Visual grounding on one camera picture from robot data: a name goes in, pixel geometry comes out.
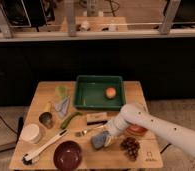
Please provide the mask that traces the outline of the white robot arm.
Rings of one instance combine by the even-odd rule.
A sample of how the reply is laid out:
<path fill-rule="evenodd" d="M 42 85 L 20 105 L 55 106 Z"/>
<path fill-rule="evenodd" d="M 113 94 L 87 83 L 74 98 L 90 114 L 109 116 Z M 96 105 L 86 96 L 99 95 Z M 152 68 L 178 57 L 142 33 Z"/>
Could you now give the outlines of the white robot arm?
<path fill-rule="evenodd" d="M 125 104 L 106 125 L 112 136 L 121 135 L 131 124 L 146 128 L 195 157 L 195 131 L 149 114 L 139 103 Z"/>

